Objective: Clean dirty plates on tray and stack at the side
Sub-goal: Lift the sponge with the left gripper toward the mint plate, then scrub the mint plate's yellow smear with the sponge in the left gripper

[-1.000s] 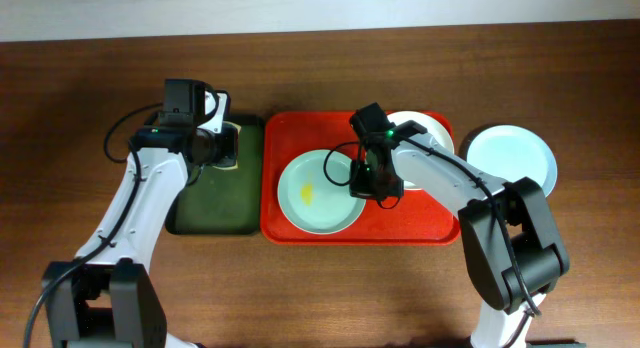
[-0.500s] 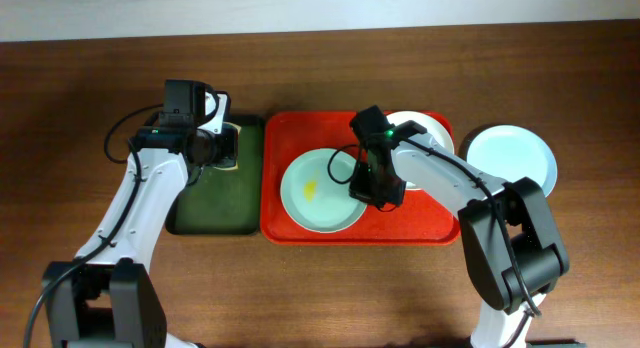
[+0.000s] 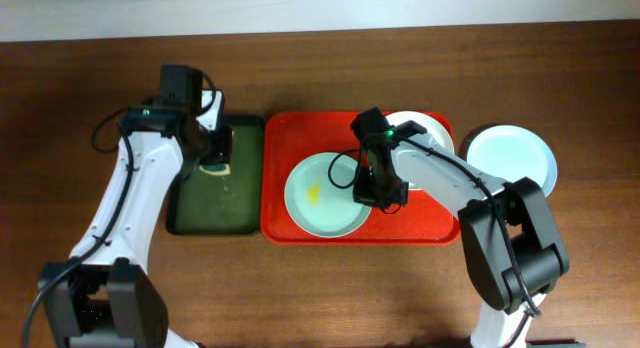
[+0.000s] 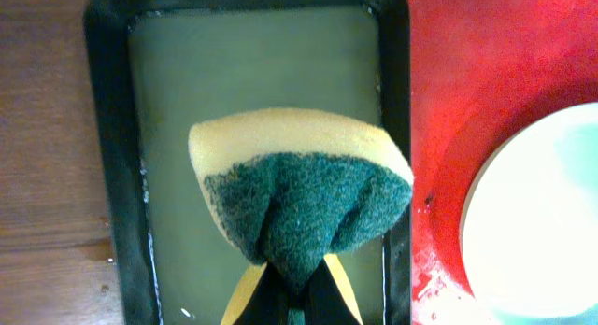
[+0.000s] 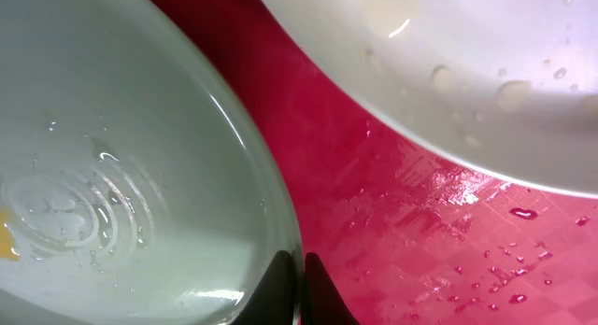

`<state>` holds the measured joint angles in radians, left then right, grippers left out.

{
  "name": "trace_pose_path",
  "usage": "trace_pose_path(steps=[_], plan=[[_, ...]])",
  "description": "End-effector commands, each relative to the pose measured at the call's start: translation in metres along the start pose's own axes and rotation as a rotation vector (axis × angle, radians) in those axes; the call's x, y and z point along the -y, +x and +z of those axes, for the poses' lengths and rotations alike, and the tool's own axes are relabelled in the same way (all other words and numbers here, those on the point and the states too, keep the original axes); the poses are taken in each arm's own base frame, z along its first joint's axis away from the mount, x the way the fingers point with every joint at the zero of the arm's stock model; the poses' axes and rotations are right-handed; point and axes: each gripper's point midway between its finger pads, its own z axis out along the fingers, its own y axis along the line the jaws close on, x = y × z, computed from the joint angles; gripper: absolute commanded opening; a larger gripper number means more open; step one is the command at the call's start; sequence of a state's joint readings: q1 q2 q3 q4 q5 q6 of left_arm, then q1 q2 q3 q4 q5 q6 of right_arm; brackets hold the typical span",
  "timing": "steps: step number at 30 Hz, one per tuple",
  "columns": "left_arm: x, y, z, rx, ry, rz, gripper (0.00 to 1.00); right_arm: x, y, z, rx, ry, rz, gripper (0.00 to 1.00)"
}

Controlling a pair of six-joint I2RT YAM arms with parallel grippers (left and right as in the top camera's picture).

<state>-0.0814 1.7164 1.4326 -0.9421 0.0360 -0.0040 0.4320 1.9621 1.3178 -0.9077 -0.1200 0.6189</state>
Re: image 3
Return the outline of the green and yellow sponge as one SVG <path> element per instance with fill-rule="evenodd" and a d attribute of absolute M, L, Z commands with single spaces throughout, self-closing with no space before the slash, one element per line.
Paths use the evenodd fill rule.
<path fill-rule="evenodd" d="M 210 176 L 226 176 L 231 174 L 230 165 L 227 163 L 200 165 L 199 170 Z"/>

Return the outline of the mint green plate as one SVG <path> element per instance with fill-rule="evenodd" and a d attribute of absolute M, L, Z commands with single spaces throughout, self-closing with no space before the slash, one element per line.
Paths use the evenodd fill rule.
<path fill-rule="evenodd" d="M 335 152 L 311 155 L 300 161 L 289 174 L 284 188 L 286 211 L 303 231 L 319 238 L 340 238 L 360 228 L 372 208 L 356 203 L 352 188 L 340 189 L 355 176 L 356 161 Z"/>

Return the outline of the light blue plate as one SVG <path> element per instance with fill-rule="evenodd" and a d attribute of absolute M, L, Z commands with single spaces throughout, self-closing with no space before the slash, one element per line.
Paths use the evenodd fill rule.
<path fill-rule="evenodd" d="M 548 144 L 532 131 L 495 125 L 471 139 L 465 160 L 492 176 L 515 182 L 529 178 L 549 197 L 558 180 L 558 165 Z"/>

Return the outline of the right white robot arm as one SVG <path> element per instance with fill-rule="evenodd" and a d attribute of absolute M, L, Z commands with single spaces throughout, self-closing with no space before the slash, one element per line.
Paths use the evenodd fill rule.
<path fill-rule="evenodd" d="M 526 347 L 539 306 L 569 270 L 569 257 L 542 188 L 510 183 L 439 145 L 409 120 L 391 125 L 378 108 L 350 124 L 359 142 L 357 203 L 385 210 L 415 185 L 458 221 L 469 278 L 483 303 L 468 347 Z"/>

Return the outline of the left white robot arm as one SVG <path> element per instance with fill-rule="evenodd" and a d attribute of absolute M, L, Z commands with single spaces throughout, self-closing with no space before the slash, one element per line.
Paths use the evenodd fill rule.
<path fill-rule="evenodd" d="M 165 196 L 189 164 L 227 164 L 225 97 L 203 71 L 165 65 L 158 93 L 104 118 L 114 121 L 117 161 L 98 210 L 64 262 L 49 262 L 34 308 L 43 307 L 58 347 L 190 347 L 169 326 L 148 275 Z"/>

